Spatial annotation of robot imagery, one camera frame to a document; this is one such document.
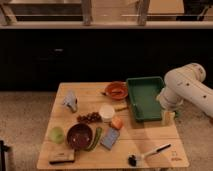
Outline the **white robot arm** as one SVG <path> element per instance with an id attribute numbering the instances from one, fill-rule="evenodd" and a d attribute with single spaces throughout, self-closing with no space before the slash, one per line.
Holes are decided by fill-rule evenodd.
<path id="1" fill-rule="evenodd" d="M 157 101 L 163 110 L 175 111 L 187 100 L 203 111 L 213 125 L 213 89 L 203 83 L 205 78 L 206 71 L 198 63 L 172 69 L 164 76 L 165 87 Z"/>

